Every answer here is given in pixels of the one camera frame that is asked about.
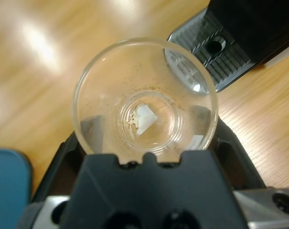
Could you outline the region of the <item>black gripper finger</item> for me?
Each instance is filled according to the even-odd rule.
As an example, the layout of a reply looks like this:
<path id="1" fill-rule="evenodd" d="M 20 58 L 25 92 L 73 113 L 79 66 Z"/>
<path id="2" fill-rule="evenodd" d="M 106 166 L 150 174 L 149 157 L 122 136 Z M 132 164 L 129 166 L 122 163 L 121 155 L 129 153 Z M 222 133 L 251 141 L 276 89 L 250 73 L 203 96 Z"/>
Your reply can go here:
<path id="1" fill-rule="evenodd" d="M 211 111 L 203 106 L 192 106 L 190 113 L 196 125 L 196 132 L 193 133 L 189 142 L 189 149 L 200 150 L 204 134 L 210 124 Z M 218 119 L 217 128 L 208 149 L 214 152 L 234 190 L 266 187 L 238 137 L 221 119 Z"/>
<path id="2" fill-rule="evenodd" d="M 84 139 L 96 154 L 103 151 L 103 122 L 102 115 L 81 121 Z M 66 141 L 60 144 L 31 200 L 32 203 L 45 201 L 52 195 L 70 194 L 86 155 L 75 133 L 71 133 Z"/>

